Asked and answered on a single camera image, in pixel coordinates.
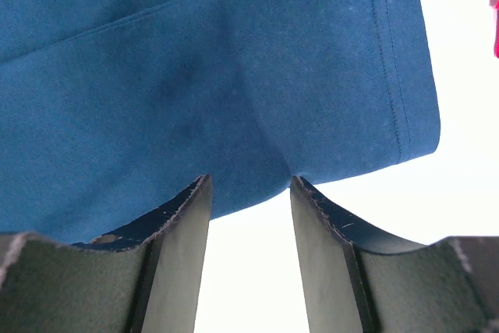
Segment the navy blue t shirt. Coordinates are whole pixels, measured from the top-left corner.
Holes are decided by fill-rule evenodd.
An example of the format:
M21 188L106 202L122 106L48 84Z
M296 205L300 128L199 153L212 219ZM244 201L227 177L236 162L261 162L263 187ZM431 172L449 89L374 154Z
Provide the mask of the navy blue t shirt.
M420 0L1 0L1 230L90 240L200 175L214 218L433 153Z

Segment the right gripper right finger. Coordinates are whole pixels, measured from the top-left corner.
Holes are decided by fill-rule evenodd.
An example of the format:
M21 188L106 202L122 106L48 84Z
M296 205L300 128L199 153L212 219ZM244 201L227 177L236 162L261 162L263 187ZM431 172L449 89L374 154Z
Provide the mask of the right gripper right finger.
M335 204L299 176L290 198L312 332L497 331L497 237L415 243Z

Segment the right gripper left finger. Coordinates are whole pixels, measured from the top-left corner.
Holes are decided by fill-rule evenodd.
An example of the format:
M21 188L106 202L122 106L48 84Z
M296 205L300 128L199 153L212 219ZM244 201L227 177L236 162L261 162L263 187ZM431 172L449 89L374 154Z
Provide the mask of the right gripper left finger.
M211 207L204 175L90 243L2 234L2 331L193 331Z

